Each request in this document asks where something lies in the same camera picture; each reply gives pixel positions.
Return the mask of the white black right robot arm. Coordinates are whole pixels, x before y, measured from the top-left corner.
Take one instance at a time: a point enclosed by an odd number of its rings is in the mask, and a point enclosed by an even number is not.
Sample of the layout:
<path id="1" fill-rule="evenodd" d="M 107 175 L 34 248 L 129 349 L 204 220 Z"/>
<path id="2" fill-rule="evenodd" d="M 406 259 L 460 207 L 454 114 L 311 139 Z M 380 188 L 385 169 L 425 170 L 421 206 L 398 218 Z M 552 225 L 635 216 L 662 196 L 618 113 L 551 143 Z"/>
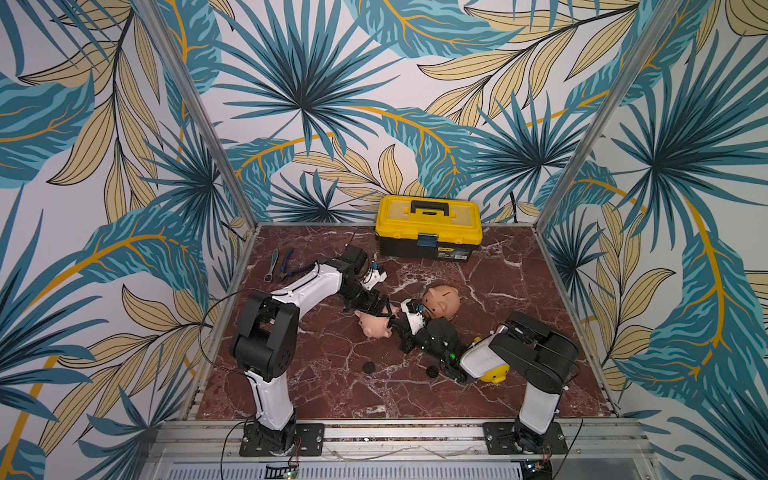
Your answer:
<path id="1" fill-rule="evenodd" d="M 389 319 L 401 349 L 419 350 L 438 362 L 437 371 L 466 384 L 475 380 L 499 383 L 508 372 L 523 377 L 526 390 L 514 432 L 540 442 L 554 423 L 579 348 L 570 337 L 520 312 L 510 314 L 488 336 L 463 343 L 450 320 L 426 319 L 404 312 Z"/>

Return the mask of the light pink piggy bank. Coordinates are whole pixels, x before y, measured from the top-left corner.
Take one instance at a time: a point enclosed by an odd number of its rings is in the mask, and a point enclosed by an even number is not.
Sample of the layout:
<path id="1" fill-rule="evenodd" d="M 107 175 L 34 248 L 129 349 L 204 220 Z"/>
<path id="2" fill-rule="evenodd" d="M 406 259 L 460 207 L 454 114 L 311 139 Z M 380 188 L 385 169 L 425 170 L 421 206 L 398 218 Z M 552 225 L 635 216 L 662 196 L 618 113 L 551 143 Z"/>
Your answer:
<path id="1" fill-rule="evenodd" d="M 364 313 L 359 310 L 354 311 L 354 314 L 358 318 L 358 322 L 363 334 L 367 338 L 372 339 L 390 338 L 393 334 L 393 331 L 389 327 L 389 321 L 391 318 L 396 317 L 398 313 L 398 308 L 395 308 L 390 315 L 379 317 Z"/>

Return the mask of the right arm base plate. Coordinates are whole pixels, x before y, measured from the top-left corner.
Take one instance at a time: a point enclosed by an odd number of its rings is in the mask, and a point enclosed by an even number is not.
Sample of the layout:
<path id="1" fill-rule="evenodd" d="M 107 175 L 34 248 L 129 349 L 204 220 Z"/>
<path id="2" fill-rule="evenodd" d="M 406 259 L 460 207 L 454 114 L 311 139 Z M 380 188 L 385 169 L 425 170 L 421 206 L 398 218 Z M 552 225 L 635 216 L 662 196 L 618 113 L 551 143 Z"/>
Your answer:
<path id="1" fill-rule="evenodd" d="M 550 424 L 545 433 L 536 433 L 520 422 L 486 422 L 482 425 L 490 455 L 565 454 L 568 446 L 559 423 Z"/>

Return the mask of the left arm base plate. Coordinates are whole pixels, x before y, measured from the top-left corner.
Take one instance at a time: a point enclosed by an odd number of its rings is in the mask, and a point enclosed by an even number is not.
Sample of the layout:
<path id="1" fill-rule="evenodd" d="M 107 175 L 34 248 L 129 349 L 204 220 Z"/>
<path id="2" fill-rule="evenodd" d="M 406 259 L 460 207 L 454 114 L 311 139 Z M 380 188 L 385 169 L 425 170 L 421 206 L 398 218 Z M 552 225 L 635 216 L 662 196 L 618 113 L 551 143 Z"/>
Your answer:
<path id="1" fill-rule="evenodd" d="M 318 457 L 322 455 L 324 433 L 322 423 L 291 421 L 282 430 L 272 430 L 258 422 L 250 423 L 244 427 L 239 455 Z"/>

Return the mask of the dark pink piggy bank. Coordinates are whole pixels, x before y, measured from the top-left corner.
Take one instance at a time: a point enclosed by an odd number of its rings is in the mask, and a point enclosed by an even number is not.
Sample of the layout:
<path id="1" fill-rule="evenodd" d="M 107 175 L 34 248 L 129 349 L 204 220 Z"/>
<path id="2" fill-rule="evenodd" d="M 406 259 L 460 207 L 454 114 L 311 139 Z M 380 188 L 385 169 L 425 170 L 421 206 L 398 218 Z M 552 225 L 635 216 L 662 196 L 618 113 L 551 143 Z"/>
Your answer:
<path id="1" fill-rule="evenodd" d="M 449 285 L 430 287 L 421 298 L 422 314 L 430 319 L 451 320 L 460 308 L 458 290 Z"/>

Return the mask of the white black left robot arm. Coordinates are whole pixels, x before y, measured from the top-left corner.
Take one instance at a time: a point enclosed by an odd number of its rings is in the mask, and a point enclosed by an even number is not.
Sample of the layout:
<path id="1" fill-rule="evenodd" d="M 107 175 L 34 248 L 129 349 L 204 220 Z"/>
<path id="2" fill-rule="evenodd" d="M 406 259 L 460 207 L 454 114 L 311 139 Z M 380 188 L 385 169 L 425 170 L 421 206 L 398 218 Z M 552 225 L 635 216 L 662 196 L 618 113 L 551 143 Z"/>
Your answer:
<path id="1" fill-rule="evenodd" d="M 286 372 L 295 357 L 299 323 L 305 314 L 335 295 L 349 310 L 376 316 L 389 311 L 386 295 L 376 289 L 387 279 L 385 270 L 374 264 L 362 278 L 359 273 L 359 266 L 345 260 L 316 262 L 287 286 L 248 296 L 230 354 L 248 379 L 261 427 L 283 433 L 295 421 Z"/>

